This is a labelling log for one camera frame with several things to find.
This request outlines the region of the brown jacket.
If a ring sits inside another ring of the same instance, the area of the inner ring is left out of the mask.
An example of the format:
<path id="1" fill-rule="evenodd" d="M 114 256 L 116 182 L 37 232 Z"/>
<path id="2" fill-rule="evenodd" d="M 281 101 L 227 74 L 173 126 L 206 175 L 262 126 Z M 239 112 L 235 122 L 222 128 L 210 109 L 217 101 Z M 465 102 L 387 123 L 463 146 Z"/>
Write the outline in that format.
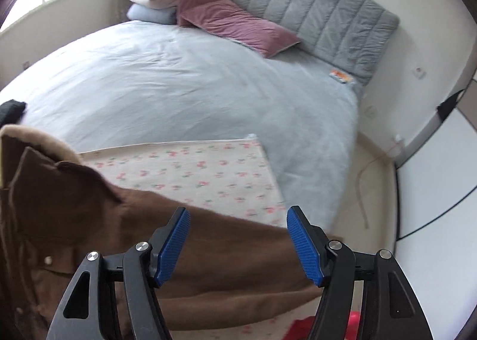
<path id="1" fill-rule="evenodd" d="M 116 186 L 52 136 L 1 129 L 3 339 L 166 339 L 321 294 L 284 228 Z"/>

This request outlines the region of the cherry print blanket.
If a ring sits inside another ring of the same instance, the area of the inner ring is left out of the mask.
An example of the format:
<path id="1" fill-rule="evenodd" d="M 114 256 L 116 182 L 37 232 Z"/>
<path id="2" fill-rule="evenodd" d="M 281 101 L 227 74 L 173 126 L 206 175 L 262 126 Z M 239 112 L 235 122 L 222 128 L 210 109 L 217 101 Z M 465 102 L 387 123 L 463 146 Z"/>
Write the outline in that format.
<path id="1" fill-rule="evenodd" d="M 285 228 L 285 202 L 256 136 L 127 145 L 80 156 L 117 186 Z"/>

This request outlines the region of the white grey wardrobe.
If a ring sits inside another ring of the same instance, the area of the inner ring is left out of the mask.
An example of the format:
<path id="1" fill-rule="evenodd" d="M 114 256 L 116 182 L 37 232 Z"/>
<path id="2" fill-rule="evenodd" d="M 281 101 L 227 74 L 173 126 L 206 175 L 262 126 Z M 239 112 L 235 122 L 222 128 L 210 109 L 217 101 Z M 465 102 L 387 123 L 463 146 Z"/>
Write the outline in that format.
<path id="1" fill-rule="evenodd" d="M 476 313 L 476 82 L 397 170 L 395 256 L 435 339 L 456 339 Z"/>

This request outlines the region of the light blue bed sheet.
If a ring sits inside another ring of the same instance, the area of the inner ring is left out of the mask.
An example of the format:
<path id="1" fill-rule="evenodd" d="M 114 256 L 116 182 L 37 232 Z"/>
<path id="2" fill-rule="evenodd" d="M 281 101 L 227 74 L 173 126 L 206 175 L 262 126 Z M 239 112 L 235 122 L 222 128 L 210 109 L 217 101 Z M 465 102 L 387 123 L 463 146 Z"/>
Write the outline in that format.
<path id="1" fill-rule="evenodd" d="M 33 64 L 1 90 L 23 121 L 78 151 L 258 136 L 285 203 L 332 228 L 357 136 L 359 93 L 298 48 L 266 59 L 194 28 L 127 22 Z"/>

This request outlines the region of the black coat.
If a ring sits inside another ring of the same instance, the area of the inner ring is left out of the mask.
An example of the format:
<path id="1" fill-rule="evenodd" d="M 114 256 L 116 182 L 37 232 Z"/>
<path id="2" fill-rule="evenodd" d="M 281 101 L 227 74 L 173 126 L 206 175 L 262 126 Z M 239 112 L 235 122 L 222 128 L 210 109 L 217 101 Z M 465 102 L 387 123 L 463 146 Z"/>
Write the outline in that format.
<path id="1" fill-rule="evenodd" d="M 9 100 L 0 105 L 0 127 L 7 124 L 17 124 L 21 120 L 27 104 L 16 100 Z"/>

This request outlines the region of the folded light blue blanket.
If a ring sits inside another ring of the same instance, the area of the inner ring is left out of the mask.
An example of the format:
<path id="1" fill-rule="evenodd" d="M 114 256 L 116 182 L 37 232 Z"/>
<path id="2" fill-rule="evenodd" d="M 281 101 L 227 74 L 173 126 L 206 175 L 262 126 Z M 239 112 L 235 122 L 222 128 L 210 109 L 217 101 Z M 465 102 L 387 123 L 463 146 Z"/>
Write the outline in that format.
<path id="1" fill-rule="evenodd" d="M 131 21 L 137 20 L 147 23 L 158 23 L 161 25 L 176 25 L 176 7 L 156 10 L 146 6 L 133 4 L 126 14 Z"/>

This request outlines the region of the wall socket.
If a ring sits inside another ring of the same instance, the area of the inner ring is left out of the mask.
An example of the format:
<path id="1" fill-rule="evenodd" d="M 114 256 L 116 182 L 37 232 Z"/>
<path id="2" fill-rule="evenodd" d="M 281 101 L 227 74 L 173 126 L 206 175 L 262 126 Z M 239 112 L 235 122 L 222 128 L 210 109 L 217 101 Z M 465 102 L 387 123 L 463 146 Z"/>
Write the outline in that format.
<path id="1" fill-rule="evenodd" d="M 420 66 L 415 67 L 411 72 L 419 80 L 426 76 L 425 69 Z"/>

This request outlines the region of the pink pillow lying flat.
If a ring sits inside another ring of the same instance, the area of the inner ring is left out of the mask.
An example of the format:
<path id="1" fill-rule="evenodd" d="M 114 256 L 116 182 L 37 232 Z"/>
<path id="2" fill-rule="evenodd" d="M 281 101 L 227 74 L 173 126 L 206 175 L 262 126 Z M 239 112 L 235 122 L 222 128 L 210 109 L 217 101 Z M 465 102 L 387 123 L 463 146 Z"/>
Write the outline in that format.
<path id="1" fill-rule="evenodd" d="M 271 58 L 300 43 L 292 31 L 258 18 L 230 0 L 209 2 L 181 13 L 187 23 L 207 33 L 234 41 L 264 58 Z"/>

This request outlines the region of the grey quilted headboard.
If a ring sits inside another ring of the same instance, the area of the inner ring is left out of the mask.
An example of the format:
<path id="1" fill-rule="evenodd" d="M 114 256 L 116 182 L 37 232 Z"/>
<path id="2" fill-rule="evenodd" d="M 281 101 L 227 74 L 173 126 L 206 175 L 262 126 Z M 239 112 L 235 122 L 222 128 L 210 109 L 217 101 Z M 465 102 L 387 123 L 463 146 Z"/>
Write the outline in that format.
<path id="1" fill-rule="evenodd" d="M 399 17 L 373 0 L 231 0 L 297 35 L 299 47 L 351 74 L 373 77 Z"/>

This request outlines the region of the orange white label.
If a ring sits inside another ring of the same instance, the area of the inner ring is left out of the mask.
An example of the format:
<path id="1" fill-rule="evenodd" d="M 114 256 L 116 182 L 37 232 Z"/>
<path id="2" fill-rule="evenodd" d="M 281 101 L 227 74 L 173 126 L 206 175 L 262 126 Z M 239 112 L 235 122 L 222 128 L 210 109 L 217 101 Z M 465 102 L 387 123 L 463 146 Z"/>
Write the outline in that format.
<path id="1" fill-rule="evenodd" d="M 354 81 L 354 77 L 339 69 L 332 69 L 329 73 L 329 76 L 341 84 L 349 84 Z"/>

